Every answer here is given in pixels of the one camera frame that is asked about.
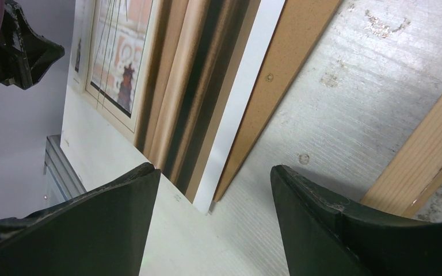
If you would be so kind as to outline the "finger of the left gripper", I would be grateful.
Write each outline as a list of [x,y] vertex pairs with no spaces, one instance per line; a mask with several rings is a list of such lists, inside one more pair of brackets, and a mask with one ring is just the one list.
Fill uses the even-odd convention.
[[37,34],[16,1],[0,1],[0,84],[26,90],[64,56],[64,48]]

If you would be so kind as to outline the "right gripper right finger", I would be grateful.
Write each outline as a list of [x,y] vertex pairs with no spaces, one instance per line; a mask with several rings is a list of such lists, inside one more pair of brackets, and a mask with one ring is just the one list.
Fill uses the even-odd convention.
[[285,165],[270,184],[291,275],[442,275],[442,223],[370,208]]

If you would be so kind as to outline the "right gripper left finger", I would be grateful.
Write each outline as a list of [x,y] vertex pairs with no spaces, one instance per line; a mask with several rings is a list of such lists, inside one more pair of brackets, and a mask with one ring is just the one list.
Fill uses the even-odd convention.
[[160,178],[143,163],[68,201],[0,219],[0,275],[138,275]]

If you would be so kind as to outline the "photo print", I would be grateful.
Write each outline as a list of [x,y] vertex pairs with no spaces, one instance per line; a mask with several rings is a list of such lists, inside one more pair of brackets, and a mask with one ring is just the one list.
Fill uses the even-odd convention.
[[146,158],[207,214],[284,1],[78,1],[60,146],[94,189]]

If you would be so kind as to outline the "wooden picture frame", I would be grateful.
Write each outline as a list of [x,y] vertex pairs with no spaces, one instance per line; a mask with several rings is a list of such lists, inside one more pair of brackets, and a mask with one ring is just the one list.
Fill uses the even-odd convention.
[[442,185],[442,95],[361,199],[371,208],[413,217]]

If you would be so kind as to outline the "brown backing board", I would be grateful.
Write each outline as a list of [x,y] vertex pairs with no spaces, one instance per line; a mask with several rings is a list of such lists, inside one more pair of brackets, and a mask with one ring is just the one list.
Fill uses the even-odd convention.
[[216,188],[215,202],[224,196],[340,3],[339,0],[285,3]]

